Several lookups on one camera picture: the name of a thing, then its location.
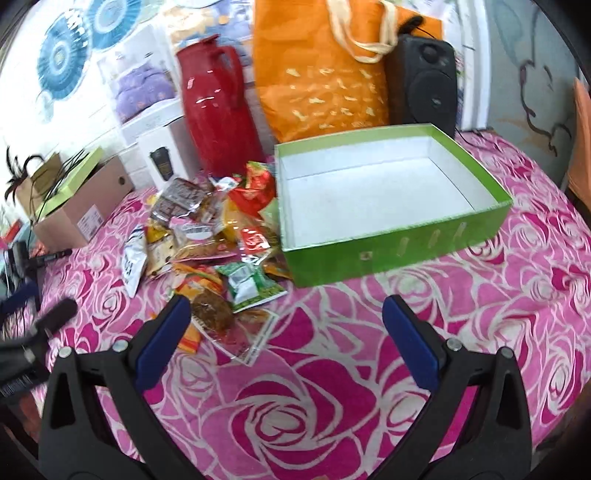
bag handle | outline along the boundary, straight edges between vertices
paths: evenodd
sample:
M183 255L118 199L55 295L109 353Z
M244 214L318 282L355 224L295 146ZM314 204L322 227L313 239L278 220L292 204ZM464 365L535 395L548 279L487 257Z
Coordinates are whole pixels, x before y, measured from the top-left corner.
M391 52L398 43L398 24L396 6L388 0L377 0L384 6L384 15L379 29L379 42L358 42L351 36L351 7L349 0L326 0L329 10L330 26L335 40L351 56L361 63L377 63ZM347 39L354 45L375 53L372 57L355 55Z

rose pattern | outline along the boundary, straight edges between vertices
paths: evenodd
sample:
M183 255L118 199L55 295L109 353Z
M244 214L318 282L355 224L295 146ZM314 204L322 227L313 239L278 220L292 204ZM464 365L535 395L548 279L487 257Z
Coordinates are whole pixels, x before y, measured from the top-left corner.
M268 305L280 315L252 367L208 341L176 352L145 393L181 450L209 478L366 478L400 441L428 393L409 376L381 322L400 293L443 337L469 348L515 350L534 444L573 403L590 375L591 234L540 168L494 134L458 139L514 197L499 233L436 260L345 282L296 289ZM131 193L90 245L47 267L43 308L70 296L80 312L50 343L108 348L130 338L165 303L168 280L125 294L123 242L148 216L153 190ZM35 393L39 405L46 389ZM122 450L138 458L108 393L99 397ZM461 410L465 414L470 398ZM437 456L461 429L452 425Z

metal bolt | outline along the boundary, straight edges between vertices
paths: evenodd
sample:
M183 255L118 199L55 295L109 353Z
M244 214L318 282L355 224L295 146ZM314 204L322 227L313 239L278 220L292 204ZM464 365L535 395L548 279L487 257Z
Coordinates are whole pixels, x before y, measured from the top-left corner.
M501 347L501 355L505 358L513 358L513 350L507 346Z
M64 346L60 348L60 351L57 353L62 358L67 358L72 354L72 347L71 346Z
M447 348L449 348L452 352L458 352L462 349L463 345L460 340L457 338L449 338L446 342Z
M30 348L27 348L25 350L25 360L30 364L35 362L35 354L33 353L33 350L31 350Z
M115 352L123 352L124 350L127 350L128 346L129 346L129 342L127 340L117 340L113 344L112 348Z

paper fan decoration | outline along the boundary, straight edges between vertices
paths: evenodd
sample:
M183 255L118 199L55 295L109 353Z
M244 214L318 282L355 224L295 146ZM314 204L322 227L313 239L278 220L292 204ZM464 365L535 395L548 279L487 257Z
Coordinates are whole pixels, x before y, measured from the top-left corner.
M53 97L43 90L35 100L35 111L37 118L42 124L48 124L53 118Z
M164 0L144 0L142 2L142 10L139 14L138 23L147 22L154 18L163 4Z
M67 10L49 27L41 45L37 60L41 90L54 100L67 98L80 84L89 59L90 38L82 13Z
M86 11L92 33L92 47L111 48L135 27L142 9L142 0L93 0Z

blue gripper pad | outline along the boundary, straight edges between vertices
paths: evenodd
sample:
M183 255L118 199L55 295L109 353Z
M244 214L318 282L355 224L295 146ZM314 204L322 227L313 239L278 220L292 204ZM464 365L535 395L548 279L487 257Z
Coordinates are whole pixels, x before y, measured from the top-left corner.
M152 322L159 323L158 329L152 333L135 360L135 388L139 392L156 386L191 321L189 300L182 296L175 296L173 300L157 318L144 326L150 326Z
M37 284L30 281L17 288L15 293L6 300L0 302L0 320L3 320L18 309L24 307L27 301L39 294Z
M384 301L382 320L416 384L420 388L435 392L439 387L440 363L413 323L421 320L414 316L399 296L391 296Z

